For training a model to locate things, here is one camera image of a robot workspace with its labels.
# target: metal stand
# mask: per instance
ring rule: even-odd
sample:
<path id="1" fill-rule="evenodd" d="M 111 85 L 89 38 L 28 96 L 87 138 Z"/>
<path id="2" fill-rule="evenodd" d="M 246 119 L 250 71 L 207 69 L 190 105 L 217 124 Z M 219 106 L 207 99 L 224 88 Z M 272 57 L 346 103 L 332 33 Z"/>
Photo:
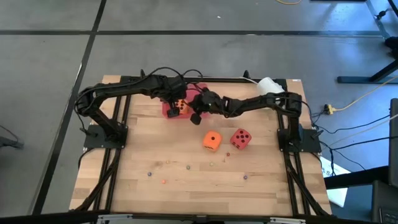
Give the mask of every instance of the metal stand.
<path id="1" fill-rule="evenodd" d="M 4 147 L 4 146 L 11 146 L 16 149 L 22 149 L 22 147 L 24 145 L 21 142 L 17 142 L 17 141 L 0 136 L 0 147 Z"/>
<path id="2" fill-rule="evenodd" d="M 382 84 L 388 80 L 388 75 L 398 69 L 398 60 L 393 61 L 382 70 L 371 77 L 337 77 L 338 83 L 362 83 L 362 84 Z M 398 80 L 393 80 L 388 84 L 398 84 Z"/>
<path id="3" fill-rule="evenodd" d="M 292 144 L 286 140 L 288 129 L 278 129 L 278 142 L 281 151 L 284 152 L 321 152 L 317 130 L 303 129 L 302 140 L 300 143 Z"/>
<path id="4" fill-rule="evenodd" d="M 121 131 L 121 138 L 118 141 L 109 141 L 106 139 L 104 129 L 99 125 L 90 125 L 87 129 L 84 147 L 87 148 L 110 148 L 122 149 L 126 145 L 128 127 Z"/>

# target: wooden tabletop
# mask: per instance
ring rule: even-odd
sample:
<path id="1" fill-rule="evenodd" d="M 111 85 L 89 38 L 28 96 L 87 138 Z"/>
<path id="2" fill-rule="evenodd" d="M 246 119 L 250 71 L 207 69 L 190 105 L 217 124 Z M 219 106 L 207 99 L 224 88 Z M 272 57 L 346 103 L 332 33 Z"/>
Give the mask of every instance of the wooden tabletop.
<path id="1" fill-rule="evenodd" d="M 103 83 L 119 81 L 120 76 L 116 75 L 103 78 Z M 242 100 L 258 96 L 252 83 L 207 85 L 220 96 Z M 287 80 L 287 88 L 302 95 L 305 101 L 300 80 Z M 115 101 L 115 98 L 108 99 L 101 106 L 109 117 Z M 305 106 L 300 122 L 304 128 L 310 127 Z M 126 147 L 121 153 L 112 212 L 292 214 L 285 164 L 277 142 L 275 111 L 255 110 L 230 119 L 212 114 L 195 126 L 189 119 L 165 119 L 158 99 L 133 95 L 127 125 L 129 132 Z M 245 129 L 252 136 L 243 150 L 229 143 L 238 128 Z M 202 146 L 203 137 L 209 130 L 217 131 L 223 137 L 217 152 Z M 70 208 L 79 206 L 93 190 L 100 175 L 103 155 L 104 149 L 95 149 L 83 158 Z M 307 188 L 323 209 L 331 213 L 318 159 L 308 153 L 300 155 Z M 104 188 L 100 208 L 104 208 L 107 188 Z M 299 212 L 303 213 L 297 186 L 296 194 Z"/>

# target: orange toy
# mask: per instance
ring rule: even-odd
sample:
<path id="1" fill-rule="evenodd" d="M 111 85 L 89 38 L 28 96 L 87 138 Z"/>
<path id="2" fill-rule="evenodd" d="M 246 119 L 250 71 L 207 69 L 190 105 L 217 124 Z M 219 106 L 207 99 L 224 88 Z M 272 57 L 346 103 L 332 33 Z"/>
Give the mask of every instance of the orange toy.
<path id="1" fill-rule="evenodd" d="M 180 114 L 187 114 L 190 111 L 190 107 L 184 102 L 184 100 L 178 100 L 175 102 L 175 105 L 180 108 Z"/>
<path id="2" fill-rule="evenodd" d="M 205 138 L 203 139 L 203 146 L 209 150 L 215 152 L 218 146 L 221 144 L 222 137 L 219 133 L 215 131 L 207 132 Z"/>

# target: gray floor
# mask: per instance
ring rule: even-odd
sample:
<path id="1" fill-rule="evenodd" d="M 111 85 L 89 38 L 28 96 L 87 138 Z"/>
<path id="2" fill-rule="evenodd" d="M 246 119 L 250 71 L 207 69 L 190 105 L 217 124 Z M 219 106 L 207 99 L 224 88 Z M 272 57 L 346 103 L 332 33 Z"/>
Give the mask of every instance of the gray floor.
<path id="1" fill-rule="evenodd" d="M 376 11 L 387 0 L 372 3 Z M 1 1 L 0 29 L 90 30 L 99 1 Z M 398 19 L 383 18 L 388 33 L 398 34 Z M 365 3 L 310 2 L 296 6 L 260 0 L 133 0 L 108 1 L 100 30 L 378 30 Z M 0 36 L 0 124 L 25 142 L 22 151 L 0 149 L 0 217 L 25 215 L 42 175 L 88 37 Z M 299 78 L 314 112 L 325 103 L 342 107 L 374 85 L 336 83 L 339 75 L 372 75 L 392 61 L 381 37 L 306 37 L 252 35 L 97 36 L 81 87 L 107 75 L 137 75 L 160 66 L 196 68 L 212 77 Z M 367 123 L 389 112 L 398 86 L 384 86 L 349 109 L 322 117 L 318 124 L 334 130 Z M 44 212 L 64 212 L 77 174 L 84 135 L 76 116 L 68 127 Z M 322 134 L 331 143 L 355 131 Z M 388 125 L 341 142 L 387 136 Z M 342 151 L 365 168 L 387 164 L 387 141 Z M 361 170 L 339 155 L 340 166 Z M 341 218 L 365 220 L 369 188 L 349 189 Z"/>

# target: white cylinder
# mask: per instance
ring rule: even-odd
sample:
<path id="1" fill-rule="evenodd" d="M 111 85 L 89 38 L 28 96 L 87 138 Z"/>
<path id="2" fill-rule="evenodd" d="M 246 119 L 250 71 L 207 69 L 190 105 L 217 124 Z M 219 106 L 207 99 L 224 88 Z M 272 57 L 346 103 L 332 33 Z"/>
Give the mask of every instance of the white cylinder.
<path id="1" fill-rule="evenodd" d="M 281 93 L 285 90 L 271 78 L 265 77 L 257 84 L 257 91 L 260 95 L 265 95 L 267 93 Z"/>

